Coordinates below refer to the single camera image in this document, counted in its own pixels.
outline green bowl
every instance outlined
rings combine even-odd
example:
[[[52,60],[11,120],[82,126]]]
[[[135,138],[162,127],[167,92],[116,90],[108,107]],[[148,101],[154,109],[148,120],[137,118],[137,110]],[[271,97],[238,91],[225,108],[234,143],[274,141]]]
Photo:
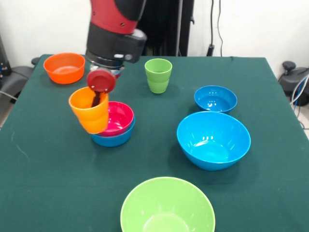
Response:
[[[215,217],[205,194],[174,177],[158,177],[136,186],[120,214],[123,232],[214,232]]]

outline white wall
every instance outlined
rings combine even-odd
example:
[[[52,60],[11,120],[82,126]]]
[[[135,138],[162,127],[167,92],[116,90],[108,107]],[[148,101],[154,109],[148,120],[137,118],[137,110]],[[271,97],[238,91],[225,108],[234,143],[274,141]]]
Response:
[[[215,0],[214,55],[220,51],[217,32],[219,4]],[[188,54],[204,56],[211,40],[211,0],[195,0]],[[285,60],[309,66],[308,0],[222,0],[220,32],[223,56],[266,57],[273,72],[282,72]]]
[[[210,43],[211,0],[195,0],[189,55],[204,56]],[[214,23],[218,15],[215,0]],[[90,0],[0,0],[0,34],[11,65],[30,65],[45,53],[84,53]],[[224,56],[266,57],[276,75],[281,63],[309,65],[308,0],[222,0]],[[215,51],[220,41],[214,27]]]
[[[90,0],[0,0],[0,35],[11,66],[42,54],[85,53]]]

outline small blue bowl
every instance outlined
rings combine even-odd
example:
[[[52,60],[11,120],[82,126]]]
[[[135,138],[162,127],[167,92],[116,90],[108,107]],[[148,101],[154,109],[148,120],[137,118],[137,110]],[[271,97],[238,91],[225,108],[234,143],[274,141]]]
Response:
[[[250,134],[241,122],[207,111],[184,118],[177,128],[177,139],[188,159],[208,171],[232,166],[251,145]]]
[[[236,95],[221,86],[199,88],[194,94],[194,100],[201,110],[221,113],[228,113],[237,105]]]
[[[106,146],[106,147],[119,146],[129,140],[133,132],[134,124],[135,124],[135,117],[133,118],[133,122],[126,130],[126,132],[120,135],[113,137],[103,137],[98,134],[92,134],[91,138],[96,144],[99,144],[100,146]]]

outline pink bowl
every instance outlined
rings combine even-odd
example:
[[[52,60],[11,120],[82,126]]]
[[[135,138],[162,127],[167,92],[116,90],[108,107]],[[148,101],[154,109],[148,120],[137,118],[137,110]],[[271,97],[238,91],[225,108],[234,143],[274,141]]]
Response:
[[[111,137],[126,132],[134,118],[134,112],[130,106],[118,101],[108,103],[108,113],[107,129],[99,133],[100,136]]]

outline black pole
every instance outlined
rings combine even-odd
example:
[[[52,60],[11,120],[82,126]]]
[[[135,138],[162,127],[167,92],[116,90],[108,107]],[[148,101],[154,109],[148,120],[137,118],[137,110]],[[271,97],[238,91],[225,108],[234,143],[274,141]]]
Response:
[[[9,60],[6,56],[4,46],[0,36],[0,73],[3,76],[9,76],[12,73],[12,69]]]

